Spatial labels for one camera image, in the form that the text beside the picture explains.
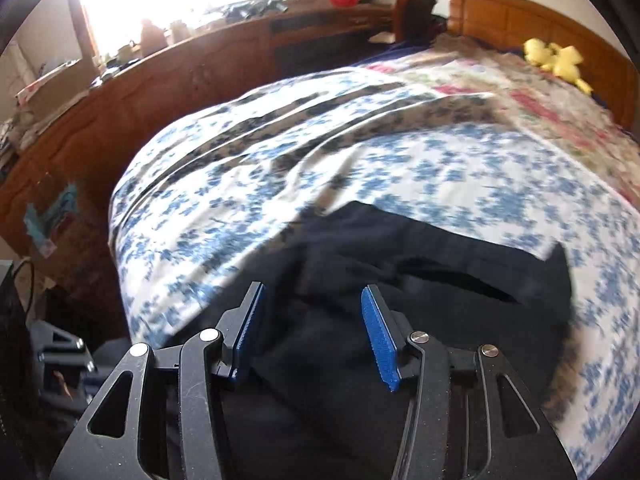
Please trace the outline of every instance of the black cloth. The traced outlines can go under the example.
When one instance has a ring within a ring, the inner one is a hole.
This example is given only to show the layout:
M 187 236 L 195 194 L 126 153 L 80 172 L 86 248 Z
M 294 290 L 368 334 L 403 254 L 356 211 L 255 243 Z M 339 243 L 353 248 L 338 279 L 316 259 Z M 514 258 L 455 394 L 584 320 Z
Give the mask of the black cloth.
M 546 261 L 357 202 L 255 257 L 171 341 L 215 326 L 263 282 L 260 351 L 248 384 L 223 398 L 244 479 L 391 476 L 408 392 L 386 389 L 360 313 L 379 286 L 392 310 L 447 346 L 495 344 L 543 400 L 570 316 L 564 251 Z

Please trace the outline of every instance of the floral blanket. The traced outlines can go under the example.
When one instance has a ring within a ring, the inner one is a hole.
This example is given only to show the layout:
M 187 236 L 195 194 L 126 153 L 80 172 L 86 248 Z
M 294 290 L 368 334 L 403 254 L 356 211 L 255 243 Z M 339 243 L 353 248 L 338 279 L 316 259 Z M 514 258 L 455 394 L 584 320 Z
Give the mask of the floral blanket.
M 640 215 L 566 154 L 564 137 L 543 138 L 552 120 L 517 107 L 510 121 L 496 91 L 462 93 L 453 76 L 447 87 L 452 63 L 489 72 L 474 68 L 488 60 L 451 56 L 433 64 L 442 80 L 430 89 L 425 66 L 401 78 L 340 69 L 256 89 L 158 133 L 111 203 L 130 333 L 162 346 L 249 256 L 352 200 L 538 257 L 559 240 L 574 318 L 545 409 L 584 480 L 640 400 Z
M 592 98 L 519 57 L 442 34 L 427 51 L 366 68 L 443 94 L 491 92 L 502 124 L 549 140 L 640 208 L 638 144 Z

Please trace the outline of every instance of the yellow stuffed toy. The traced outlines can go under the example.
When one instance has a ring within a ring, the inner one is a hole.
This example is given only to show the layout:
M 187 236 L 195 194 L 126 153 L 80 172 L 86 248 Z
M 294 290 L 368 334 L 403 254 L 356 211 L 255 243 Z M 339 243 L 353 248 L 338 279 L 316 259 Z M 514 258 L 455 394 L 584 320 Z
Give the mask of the yellow stuffed toy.
M 558 44 L 549 43 L 533 38 L 524 44 L 525 59 L 533 66 L 552 72 L 556 77 L 576 85 L 582 92 L 591 95 L 593 88 L 580 78 L 577 65 L 584 61 L 578 49 L 574 46 L 562 48 Z

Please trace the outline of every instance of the red bowl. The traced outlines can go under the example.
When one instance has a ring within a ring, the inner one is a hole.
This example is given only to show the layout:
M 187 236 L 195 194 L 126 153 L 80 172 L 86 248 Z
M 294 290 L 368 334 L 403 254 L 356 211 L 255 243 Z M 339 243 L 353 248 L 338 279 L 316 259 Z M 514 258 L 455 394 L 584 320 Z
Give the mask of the red bowl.
M 360 0 L 329 0 L 334 7 L 353 7 L 358 4 Z

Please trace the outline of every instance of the wooden dresser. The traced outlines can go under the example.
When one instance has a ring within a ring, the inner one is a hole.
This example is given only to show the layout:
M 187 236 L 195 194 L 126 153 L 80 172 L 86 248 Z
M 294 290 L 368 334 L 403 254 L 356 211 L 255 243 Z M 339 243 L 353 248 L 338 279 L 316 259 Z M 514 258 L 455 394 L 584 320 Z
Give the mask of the wooden dresser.
M 75 285 L 67 288 L 117 334 L 124 324 L 107 247 L 109 201 L 138 150 L 184 115 L 286 76 L 357 61 L 370 48 L 366 38 L 390 22 L 387 6 L 332 9 L 302 2 L 146 58 L 93 90 L 22 154 L 0 186 L 0 236 L 18 254 L 33 256 L 27 204 L 50 205 L 66 185 L 76 184 L 88 220 L 72 235 L 64 265 L 54 253 L 48 260 L 36 257 L 36 266 L 63 287 L 72 279 Z

